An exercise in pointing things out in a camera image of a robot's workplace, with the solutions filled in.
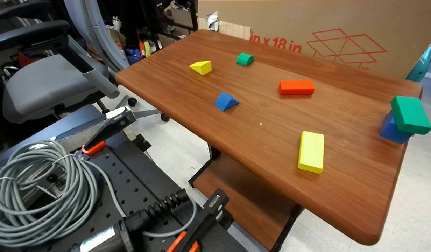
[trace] floor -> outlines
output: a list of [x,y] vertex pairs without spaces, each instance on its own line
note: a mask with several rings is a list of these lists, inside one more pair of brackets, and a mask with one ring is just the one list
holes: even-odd
[[[423,102],[431,119],[431,70],[422,81]],[[135,109],[150,105],[140,102]],[[189,187],[189,177],[207,161],[207,144],[171,120],[164,123],[160,116],[140,119],[126,133],[142,133],[153,147],[151,158],[181,186],[189,189],[198,201],[205,197]],[[230,229],[248,250],[263,250],[241,228]],[[311,211],[305,210],[290,231],[282,252],[343,252],[343,250],[431,250],[431,131],[412,137],[402,163],[401,176],[388,214],[381,240],[364,246],[343,235]]]

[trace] gray cable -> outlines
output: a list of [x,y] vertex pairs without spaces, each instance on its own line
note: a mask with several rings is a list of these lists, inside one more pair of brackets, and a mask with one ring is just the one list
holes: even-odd
[[193,219],[198,215],[198,203],[195,200],[192,200],[192,198],[189,198],[189,200],[192,203],[192,215],[191,215],[189,221],[184,226],[181,226],[178,229],[174,229],[174,231],[170,231],[170,232],[160,232],[160,233],[144,231],[143,235],[144,236],[151,236],[151,238],[168,238],[168,236],[174,236],[174,235],[185,231],[193,222]]
[[[115,207],[126,217],[105,170],[77,152],[69,154],[54,140],[38,141],[14,151],[0,169],[0,245],[35,246],[66,236],[81,226],[98,200],[97,180],[90,168],[104,176]],[[62,194],[47,205],[28,210],[23,200],[24,191],[40,186],[40,182],[56,169],[66,173]],[[184,226],[164,233],[144,231],[143,235],[165,238],[186,229],[198,214],[196,203],[191,201],[193,212]]]

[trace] orange connector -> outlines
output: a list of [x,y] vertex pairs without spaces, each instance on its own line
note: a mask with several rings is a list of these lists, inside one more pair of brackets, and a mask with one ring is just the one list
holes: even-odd
[[93,156],[94,154],[100,152],[105,147],[107,147],[107,142],[105,141],[100,141],[98,144],[93,145],[88,149],[86,149],[86,147],[83,145],[81,147],[81,152],[88,155],[88,156]]
[[[168,247],[167,252],[175,252],[177,246],[179,245],[179,242],[182,242],[185,239],[185,236],[188,235],[186,231],[182,231],[177,239],[171,243],[171,246]],[[189,249],[189,252],[199,252],[200,250],[200,245],[198,240],[195,240]]]
[[280,93],[282,95],[312,95],[315,85],[311,79],[298,81],[282,81]]

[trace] table top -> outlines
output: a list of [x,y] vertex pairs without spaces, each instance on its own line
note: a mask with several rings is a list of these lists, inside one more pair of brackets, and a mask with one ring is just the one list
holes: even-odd
[[[241,51],[255,63],[237,65]],[[212,60],[213,71],[199,75],[189,68],[198,60]],[[207,30],[116,79],[346,235],[378,242],[406,147],[380,130],[391,99],[420,96],[419,84]],[[282,79],[312,79],[315,93],[280,96]],[[240,105],[219,110],[223,91]],[[303,130],[326,137],[322,175],[297,168]]]

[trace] green cube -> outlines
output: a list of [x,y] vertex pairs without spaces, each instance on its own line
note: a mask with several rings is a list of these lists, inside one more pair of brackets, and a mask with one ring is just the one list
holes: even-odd
[[241,64],[241,65],[247,67],[247,65],[252,64],[254,61],[255,61],[255,57],[248,54],[248,53],[241,53],[238,56],[238,64]]
[[401,131],[427,134],[431,130],[431,123],[420,98],[396,95],[391,105]]

